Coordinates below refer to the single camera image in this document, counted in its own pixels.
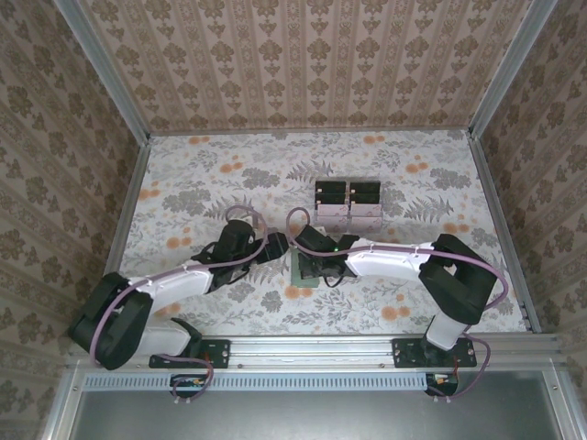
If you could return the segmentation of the black tiered card stand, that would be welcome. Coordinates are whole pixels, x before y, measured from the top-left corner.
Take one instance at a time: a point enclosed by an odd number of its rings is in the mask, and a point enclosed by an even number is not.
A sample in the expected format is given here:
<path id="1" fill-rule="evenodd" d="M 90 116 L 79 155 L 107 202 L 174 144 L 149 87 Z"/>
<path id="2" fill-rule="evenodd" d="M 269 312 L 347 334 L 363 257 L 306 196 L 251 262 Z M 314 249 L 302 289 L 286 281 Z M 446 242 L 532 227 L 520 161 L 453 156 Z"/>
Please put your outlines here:
<path id="1" fill-rule="evenodd" d="M 379 181 L 361 180 L 322 180 L 315 183 L 315 219 L 319 204 L 380 204 L 382 185 Z"/>

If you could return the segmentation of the black junction box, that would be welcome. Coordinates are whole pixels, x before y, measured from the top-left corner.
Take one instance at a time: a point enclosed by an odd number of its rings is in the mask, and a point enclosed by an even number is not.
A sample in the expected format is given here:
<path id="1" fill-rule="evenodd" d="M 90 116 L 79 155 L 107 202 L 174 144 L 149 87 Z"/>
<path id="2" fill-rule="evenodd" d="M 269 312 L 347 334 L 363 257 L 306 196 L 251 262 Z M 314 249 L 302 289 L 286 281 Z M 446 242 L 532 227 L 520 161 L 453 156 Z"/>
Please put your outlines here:
<path id="1" fill-rule="evenodd" d="M 452 396 L 459 386 L 458 375 L 455 373 L 427 373 L 425 393 L 432 397 Z"/>
<path id="2" fill-rule="evenodd" d="M 180 400 L 194 399 L 202 390 L 205 390 L 208 382 L 207 374 L 179 374 L 170 378 L 170 393 Z"/>

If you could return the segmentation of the grey metal panel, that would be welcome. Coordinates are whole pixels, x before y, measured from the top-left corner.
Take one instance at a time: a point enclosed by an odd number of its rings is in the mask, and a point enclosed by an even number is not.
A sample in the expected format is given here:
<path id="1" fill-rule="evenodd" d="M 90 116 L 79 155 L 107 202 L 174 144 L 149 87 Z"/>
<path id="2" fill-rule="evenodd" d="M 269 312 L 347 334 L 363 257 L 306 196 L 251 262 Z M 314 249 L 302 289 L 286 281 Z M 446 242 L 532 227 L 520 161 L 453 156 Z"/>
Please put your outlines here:
<path id="1" fill-rule="evenodd" d="M 490 372 L 453 401 L 421 391 L 86 391 L 66 375 L 41 440 L 587 440 L 567 373 Z"/>

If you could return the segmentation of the aluminium back rail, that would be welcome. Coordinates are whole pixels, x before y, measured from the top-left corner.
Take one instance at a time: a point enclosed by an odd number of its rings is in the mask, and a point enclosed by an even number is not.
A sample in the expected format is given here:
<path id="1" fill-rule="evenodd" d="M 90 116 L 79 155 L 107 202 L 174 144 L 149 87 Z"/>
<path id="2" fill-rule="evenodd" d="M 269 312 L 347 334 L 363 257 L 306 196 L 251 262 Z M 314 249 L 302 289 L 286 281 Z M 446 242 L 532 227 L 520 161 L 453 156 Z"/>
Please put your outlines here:
<path id="1" fill-rule="evenodd" d="M 150 138 L 155 137 L 178 137 L 178 136 L 240 136 L 240 135 L 290 135 L 290 134 L 318 134 L 318 133 L 399 133 L 399 132 L 436 132 L 436 131 L 461 131 L 470 133 L 470 129 L 464 126 L 409 126 L 409 127 L 311 127 L 311 128 L 253 128 L 239 130 L 200 130 L 200 131 L 152 131 Z"/>

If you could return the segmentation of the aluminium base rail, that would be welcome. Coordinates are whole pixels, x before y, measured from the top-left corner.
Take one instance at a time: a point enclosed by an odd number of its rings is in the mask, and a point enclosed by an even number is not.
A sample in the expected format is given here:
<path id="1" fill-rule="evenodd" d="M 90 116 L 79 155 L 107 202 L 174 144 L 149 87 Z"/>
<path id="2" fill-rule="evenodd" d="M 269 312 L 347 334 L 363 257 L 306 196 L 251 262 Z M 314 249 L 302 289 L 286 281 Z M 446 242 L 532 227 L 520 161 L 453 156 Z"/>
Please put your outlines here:
<path id="1" fill-rule="evenodd" d="M 461 337 L 450 351 L 423 335 L 204 336 L 227 339 L 226 369 L 542 369 L 565 357 L 554 335 L 481 334 Z M 149 366 L 150 356 L 133 357 L 117 369 Z"/>

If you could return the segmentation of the aluminium side rail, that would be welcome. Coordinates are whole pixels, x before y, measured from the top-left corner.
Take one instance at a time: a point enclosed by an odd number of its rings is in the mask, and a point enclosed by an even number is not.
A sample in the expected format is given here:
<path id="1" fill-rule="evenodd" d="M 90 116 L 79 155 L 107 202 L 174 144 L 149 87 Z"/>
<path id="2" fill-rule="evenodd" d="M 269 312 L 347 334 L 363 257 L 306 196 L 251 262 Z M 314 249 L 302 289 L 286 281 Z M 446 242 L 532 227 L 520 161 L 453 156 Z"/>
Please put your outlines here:
<path id="1" fill-rule="evenodd" d="M 467 133 L 471 155 L 473 157 L 485 198 L 492 216 L 496 235 L 499 239 L 500 247 L 504 255 L 504 262 L 508 269 L 513 289 L 517 294 L 518 303 L 525 313 L 525 320 L 529 329 L 533 333 L 540 334 L 542 328 L 537 317 L 529 289 L 526 284 L 524 272 L 515 251 L 515 245 L 511 238 L 504 212 L 496 191 L 493 177 L 482 150 L 482 144 L 479 139 Z"/>
<path id="2" fill-rule="evenodd" d="M 127 195 L 120 213 L 113 243 L 105 264 L 104 274 L 118 271 L 120 269 L 149 157 L 150 143 L 147 142 L 142 145 L 138 151 L 137 161 L 129 182 Z"/>

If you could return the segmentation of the aluminium frame post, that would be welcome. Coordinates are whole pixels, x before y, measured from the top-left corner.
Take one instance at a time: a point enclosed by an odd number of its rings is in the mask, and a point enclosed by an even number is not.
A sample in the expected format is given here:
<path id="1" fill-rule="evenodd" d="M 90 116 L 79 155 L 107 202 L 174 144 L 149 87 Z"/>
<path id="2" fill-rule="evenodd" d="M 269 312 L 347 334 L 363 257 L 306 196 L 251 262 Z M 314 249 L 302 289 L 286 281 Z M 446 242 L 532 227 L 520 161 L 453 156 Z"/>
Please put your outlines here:
<path id="1" fill-rule="evenodd" d="M 469 124 L 473 138 L 480 138 L 489 125 L 557 2 L 532 0 Z"/>
<path id="2" fill-rule="evenodd" d="M 128 87 L 118 73 L 115 62 L 107 53 L 90 19 L 78 0 L 53 0 L 73 35 L 77 38 L 86 58 L 91 62 L 117 110 L 138 145 L 148 144 L 150 131 L 135 105 Z"/>

